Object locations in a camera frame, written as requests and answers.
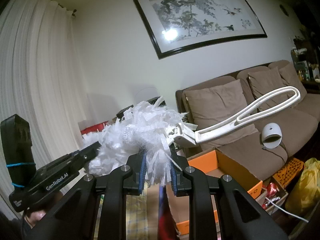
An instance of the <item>checkered cloth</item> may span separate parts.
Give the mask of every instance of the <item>checkered cloth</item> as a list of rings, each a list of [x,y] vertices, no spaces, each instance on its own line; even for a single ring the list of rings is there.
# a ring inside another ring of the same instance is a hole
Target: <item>checkered cloth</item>
[[[147,188],[144,184],[143,192],[140,196],[127,195],[126,202],[126,229],[127,240],[148,240],[148,217],[147,217]],[[100,200],[98,217],[94,232],[94,239],[98,239],[100,215],[103,203],[103,196]]]

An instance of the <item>white wall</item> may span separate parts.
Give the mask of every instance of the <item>white wall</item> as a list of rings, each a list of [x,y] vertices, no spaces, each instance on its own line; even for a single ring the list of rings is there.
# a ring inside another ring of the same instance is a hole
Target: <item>white wall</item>
[[[250,66],[291,60],[300,22],[277,0],[247,0],[268,38],[215,44],[159,60],[132,0],[95,0],[76,13],[75,36],[97,122],[133,104],[137,92],[156,87],[176,109],[175,91]]]

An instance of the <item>white cable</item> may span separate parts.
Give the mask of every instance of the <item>white cable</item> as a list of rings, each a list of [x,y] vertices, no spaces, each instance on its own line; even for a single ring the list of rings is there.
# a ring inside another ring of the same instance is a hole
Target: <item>white cable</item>
[[[283,208],[279,207],[278,205],[274,204],[274,203],[273,203],[270,199],[268,199],[267,197],[266,197],[266,200],[268,200],[272,205],[274,205],[274,206],[277,207],[278,209],[281,209],[284,213],[287,213],[288,215],[291,215],[291,216],[293,216],[293,217],[299,218],[299,219],[301,219],[302,221],[304,221],[304,222],[306,222],[306,223],[309,223],[309,221],[306,220],[305,218],[299,217],[299,216],[297,216],[297,215],[295,215],[295,214],[291,214],[291,213],[289,213],[288,211],[284,210]]]

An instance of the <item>red object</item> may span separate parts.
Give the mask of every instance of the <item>red object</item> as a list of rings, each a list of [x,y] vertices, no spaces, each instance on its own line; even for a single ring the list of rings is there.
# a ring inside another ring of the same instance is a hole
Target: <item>red object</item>
[[[179,240],[176,223],[172,217],[166,187],[159,188],[158,240]]]
[[[83,129],[83,130],[80,131],[81,135],[84,135],[84,134],[89,133],[89,132],[96,132],[97,130],[99,132],[101,132],[104,129],[105,126],[109,125],[108,123],[109,123],[109,121],[105,121],[105,122],[98,123],[98,124],[95,124],[93,126],[90,126],[90,127],[86,128],[86,129]]]
[[[270,182],[269,185],[267,186],[266,197],[268,199],[271,199],[278,191],[279,191],[279,189],[278,189],[277,185],[274,184],[273,182]]]

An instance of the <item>painted bird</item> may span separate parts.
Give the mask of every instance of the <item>painted bird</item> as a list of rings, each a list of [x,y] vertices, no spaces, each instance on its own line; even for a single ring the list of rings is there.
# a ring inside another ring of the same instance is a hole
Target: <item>painted bird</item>
[[[235,12],[229,11],[229,10],[227,10],[227,9],[223,9],[223,10],[227,11],[227,14],[231,14],[232,16],[233,16],[233,15],[236,15]]]
[[[231,24],[230,26],[224,26],[224,28],[227,28],[229,31],[234,31],[235,29],[233,28],[233,25]]]

